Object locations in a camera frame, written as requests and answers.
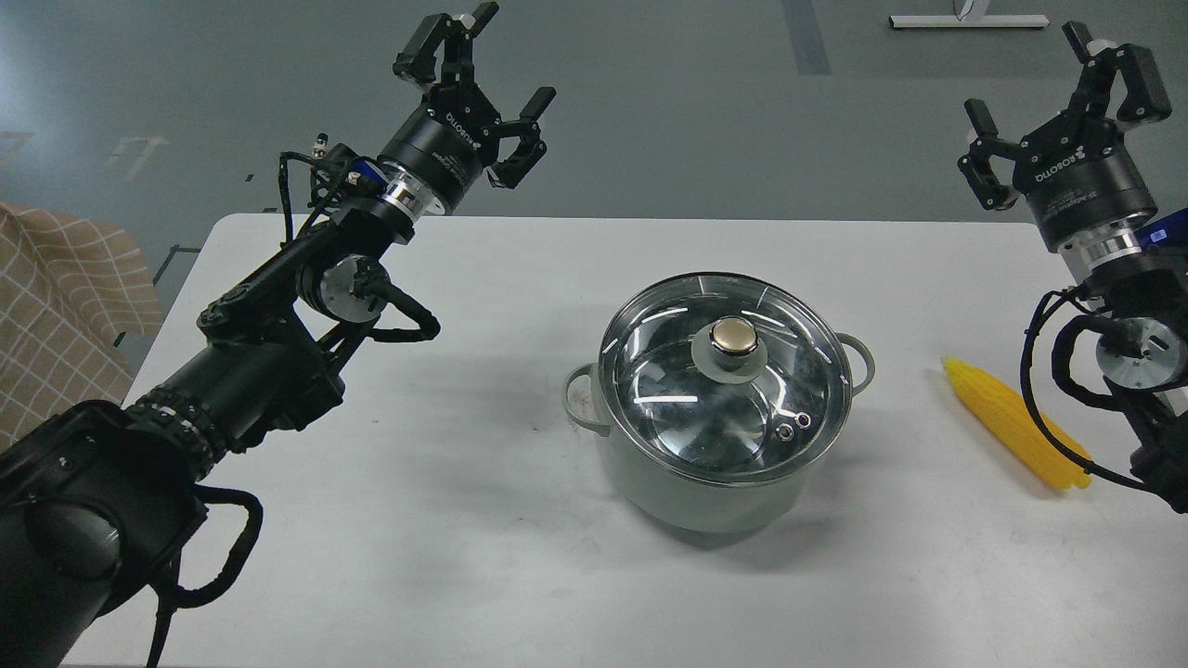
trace robotic arm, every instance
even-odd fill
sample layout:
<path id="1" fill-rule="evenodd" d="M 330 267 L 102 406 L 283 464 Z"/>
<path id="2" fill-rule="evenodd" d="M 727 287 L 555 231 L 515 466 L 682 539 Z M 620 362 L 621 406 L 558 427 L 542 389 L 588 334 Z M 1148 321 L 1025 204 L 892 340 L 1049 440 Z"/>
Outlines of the robotic arm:
<path id="1" fill-rule="evenodd" d="M 1060 253 L 1078 286 L 1051 292 L 1036 310 L 1024 344 L 1023 395 L 1037 427 L 1054 447 L 1087 473 L 1149 491 L 1177 512 L 1188 512 L 1188 260 L 1184 254 L 1143 247 L 1136 234 L 1156 213 L 1124 144 L 1124 134 L 1171 114 L 1151 51 L 1133 44 L 1094 42 L 1083 24 L 1064 34 L 1081 63 L 1068 108 L 1018 144 L 999 138 L 981 100 L 967 100 L 977 138 L 958 160 L 982 208 L 1005 210 L 1023 195 L 1049 252 Z M 1126 96 L 1117 118 L 1106 118 L 1110 93 L 1121 74 Z M 990 159 L 1015 163 L 1010 185 Z M 1059 301 L 1049 307 L 1051 300 Z M 1139 440 L 1131 455 L 1135 478 L 1086 460 L 1048 433 L 1030 391 L 1031 353 L 1040 328 L 1063 303 L 1082 315 L 1056 336 L 1053 377 L 1091 408 L 1120 411 Z M 1097 360 L 1108 395 L 1072 378 L 1078 338 L 1098 334 Z"/>
<path id="2" fill-rule="evenodd" d="M 0 454 L 0 664 L 57 666 L 95 617 L 147 585 L 160 600 L 154 666 L 172 612 L 226 592 L 263 522 L 254 496 L 197 483 L 228 452 L 273 429 L 303 429 L 342 403 L 339 373 L 366 339 L 437 335 L 437 320 L 391 284 L 380 257 L 412 239 L 422 214 L 453 212 L 485 169 L 494 185 L 514 188 L 545 152 L 537 119 L 552 88 L 501 122 L 474 83 L 473 39 L 497 11 L 484 2 L 469 15 L 424 20 L 393 65 L 422 88 L 422 103 L 378 157 L 328 149 L 324 134 L 310 156 L 282 153 L 285 244 L 202 311 L 202 352 L 127 410 L 81 403 Z M 511 137 L 519 145 L 499 160 L 499 143 Z M 297 234 L 287 187 L 295 159 L 310 165 L 314 207 Z M 315 339 L 293 310 L 298 298 L 336 323 Z M 388 304 L 417 328 L 377 328 Z M 248 519 L 215 580 L 185 590 L 182 549 L 208 504 L 240 505 Z"/>

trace pot handle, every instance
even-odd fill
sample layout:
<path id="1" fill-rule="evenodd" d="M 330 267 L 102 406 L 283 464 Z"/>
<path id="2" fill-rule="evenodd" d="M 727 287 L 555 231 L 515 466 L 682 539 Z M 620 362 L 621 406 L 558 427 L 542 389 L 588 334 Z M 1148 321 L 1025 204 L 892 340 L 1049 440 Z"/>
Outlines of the pot handle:
<path id="1" fill-rule="evenodd" d="M 859 392 L 865 390 L 867 385 L 871 384 L 871 380 L 874 380 L 874 355 L 871 354 L 871 349 L 866 347 L 866 344 L 859 341 L 854 336 L 851 336 L 849 334 L 842 334 L 840 332 L 836 334 L 838 334 L 838 340 L 841 341 L 842 345 L 849 346 L 851 348 L 858 351 L 858 357 L 862 358 L 862 364 L 866 365 L 866 378 L 862 379 L 862 382 L 859 383 L 858 385 L 854 385 L 854 396 L 857 396 Z"/>
<path id="2" fill-rule="evenodd" d="M 611 435 L 611 426 L 608 423 L 595 422 L 593 420 L 587 420 L 584 417 L 581 417 L 580 415 L 577 415 L 577 411 L 574 410 L 574 405 L 569 403 L 569 386 L 574 384 L 574 380 L 577 380 L 582 376 L 588 376 L 589 377 L 590 383 L 592 383 L 592 386 L 590 386 L 590 389 L 592 389 L 590 397 L 592 398 L 594 397 L 594 392 L 593 392 L 594 364 L 593 363 L 592 364 L 583 364 L 582 366 L 579 366 L 577 368 L 573 370 L 569 373 L 569 377 L 565 378 L 565 386 L 561 389 L 561 401 L 565 405 L 565 415 L 568 415 L 569 420 L 573 420 L 574 423 L 577 424 L 579 427 L 584 427 L 584 428 L 589 429 L 590 431 L 594 431 L 599 436 L 609 436 Z M 594 412 L 601 412 L 601 411 L 598 410 L 598 405 L 594 407 Z"/>

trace yellow corn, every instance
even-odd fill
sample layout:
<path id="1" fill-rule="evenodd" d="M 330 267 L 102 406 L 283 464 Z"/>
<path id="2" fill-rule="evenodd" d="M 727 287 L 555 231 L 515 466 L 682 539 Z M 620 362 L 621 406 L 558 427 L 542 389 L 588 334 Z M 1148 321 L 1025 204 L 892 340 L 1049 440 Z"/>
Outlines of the yellow corn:
<path id="1" fill-rule="evenodd" d="M 1023 397 L 1015 390 L 956 358 L 947 357 L 943 363 L 944 373 L 961 403 L 1044 483 L 1055 490 L 1067 490 L 1073 485 L 1083 489 L 1089 485 L 1089 477 L 1048 442 L 1028 415 Z M 1047 415 L 1041 416 L 1053 435 L 1069 449 L 1088 459 L 1085 448 L 1056 427 Z"/>

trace gray floor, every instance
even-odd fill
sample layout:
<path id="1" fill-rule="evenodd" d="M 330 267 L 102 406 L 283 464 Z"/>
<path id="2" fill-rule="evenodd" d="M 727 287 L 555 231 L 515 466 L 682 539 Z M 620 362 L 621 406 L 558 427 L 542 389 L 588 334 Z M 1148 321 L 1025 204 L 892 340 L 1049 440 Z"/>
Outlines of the gray floor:
<path id="1" fill-rule="evenodd" d="M 279 151 L 327 132 L 375 153 L 418 100 L 396 53 L 422 17 L 472 1 L 2 4 L 0 201 L 124 226 L 156 269 L 220 218 L 278 206 Z M 476 185 L 457 213 L 1028 221 L 982 212 L 954 168 L 961 103 L 984 97 L 1011 139 L 1055 115 L 1080 71 L 1069 19 L 1155 51 L 1178 112 L 1127 144 L 1162 210 L 1188 206 L 1188 2 L 991 12 L 1053 26 L 889 29 L 949 0 L 506 0 L 476 78 L 505 114 L 555 86 L 550 151 L 517 191 Z M 163 277 L 166 307 L 190 261 Z"/>

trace white table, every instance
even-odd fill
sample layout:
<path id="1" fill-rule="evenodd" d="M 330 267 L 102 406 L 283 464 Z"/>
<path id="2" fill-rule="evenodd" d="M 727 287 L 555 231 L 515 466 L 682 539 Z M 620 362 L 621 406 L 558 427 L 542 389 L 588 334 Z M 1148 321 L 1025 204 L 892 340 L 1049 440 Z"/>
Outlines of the white table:
<path id="1" fill-rule="evenodd" d="M 132 396 L 201 348 L 197 313 L 279 232 L 276 215 L 214 228 Z M 208 484 L 264 502 L 264 532 L 228 594 L 177 615 L 166 664 L 1188 661 L 1188 521 L 1102 480 L 1048 491 L 941 372 L 955 354 L 1017 384 L 1031 309 L 1069 282 L 1030 226 L 457 216 L 422 220 L 385 264 L 441 336 L 365 345 L 342 407 L 216 467 Z M 562 378 L 595 359 L 628 297 L 708 270 L 784 288 L 879 364 L 800 505 L 733 543 L 636 510 L 604 474 L 596 436 L 561 409 Z M 1127 470 L 1137 442 L 1123 418 L 1047 379 L 1054 332 L 1040 347 L 1041 405 Z M 211 513 L 183 584 L 217 571 L 240 523 Z M 143 592 L 96 620 L 67 662 L 143 662 L 153 609 Z"/>

